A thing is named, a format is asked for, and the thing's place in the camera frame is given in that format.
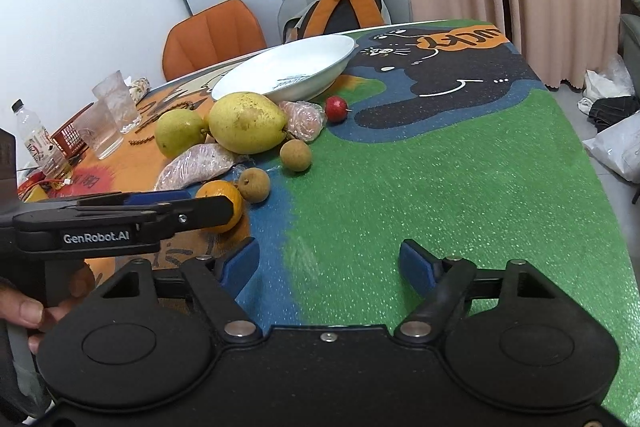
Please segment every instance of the plastic cup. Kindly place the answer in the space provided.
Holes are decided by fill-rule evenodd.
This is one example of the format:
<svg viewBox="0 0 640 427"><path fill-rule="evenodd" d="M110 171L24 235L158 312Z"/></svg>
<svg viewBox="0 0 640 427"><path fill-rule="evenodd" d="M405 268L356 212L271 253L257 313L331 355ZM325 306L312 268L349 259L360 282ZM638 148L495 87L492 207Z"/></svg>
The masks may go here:
<svg viewBox="0 0 640 427"><path fill-rule="evenodd" d="M124 139L109 107L102 100L94 102L94 105L81 113L74 120L73 126L98 160L107 158Z"/></svg>
<svg viewBox="0 0 640 427"><path fill-rule="evenodd" d="M121 133L128 133L142 121L142 116L136 109L136 104L129 94L129 87L124 83L120 71L111 73L92 91L95 98L104 100L107 104Z"/></svg>

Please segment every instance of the white plate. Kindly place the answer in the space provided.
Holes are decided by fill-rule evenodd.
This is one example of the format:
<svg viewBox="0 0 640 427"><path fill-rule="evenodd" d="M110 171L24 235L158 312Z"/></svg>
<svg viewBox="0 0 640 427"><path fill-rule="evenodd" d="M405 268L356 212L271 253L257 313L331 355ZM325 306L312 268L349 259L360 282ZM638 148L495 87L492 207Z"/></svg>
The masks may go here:
<svg viewBox="0 0 640 427"><path fill-rule="evenodd" d="M356 42L347 35L320 35L266 50L229 71L211 96L251 91L273 100L309 100L344 71Z"/></svg>

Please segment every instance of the plastic bottle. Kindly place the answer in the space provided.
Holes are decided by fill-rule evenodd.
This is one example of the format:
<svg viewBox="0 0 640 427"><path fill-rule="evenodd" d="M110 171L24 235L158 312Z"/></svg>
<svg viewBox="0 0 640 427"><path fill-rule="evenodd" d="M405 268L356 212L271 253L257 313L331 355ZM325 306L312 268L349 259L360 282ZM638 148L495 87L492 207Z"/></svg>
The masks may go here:
<svg viewBox="0 0 640 427"><path fill-rule="evenodd" d="M71 172L65 155L50 138L49 133L33 111L24 107L22 100L11 106L18 120L18 134L31 156L48 179L63 180ZM52 183L53 188L61 188L63 183Z"/></svg>

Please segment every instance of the bottle label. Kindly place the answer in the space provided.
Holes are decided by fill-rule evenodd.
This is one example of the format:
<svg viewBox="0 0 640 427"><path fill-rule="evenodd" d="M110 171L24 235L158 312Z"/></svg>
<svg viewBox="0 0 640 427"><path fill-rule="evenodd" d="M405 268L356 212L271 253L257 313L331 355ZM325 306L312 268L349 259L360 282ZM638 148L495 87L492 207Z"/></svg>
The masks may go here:
<svg viewBox="0 0 640 427"><path fill-rule="evenodd" d="M53 147L55 147L51 142L49 133L44 127L40 127L40 129L31 135L31 137L24 142L24 145L38 165L53 154Z"/></svg>

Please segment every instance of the red radish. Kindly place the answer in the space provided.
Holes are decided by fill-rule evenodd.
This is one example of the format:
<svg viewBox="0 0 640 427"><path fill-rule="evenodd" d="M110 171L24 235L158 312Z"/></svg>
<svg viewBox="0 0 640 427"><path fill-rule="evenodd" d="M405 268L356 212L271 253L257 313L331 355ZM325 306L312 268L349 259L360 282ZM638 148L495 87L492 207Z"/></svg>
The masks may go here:
<svg viewBox="0 0 640 427"><path fill-rule="evenodd" d="M339 96L330 96L324 103L326 119L331 123L340 123L347 118L347 103Z"/></svg>

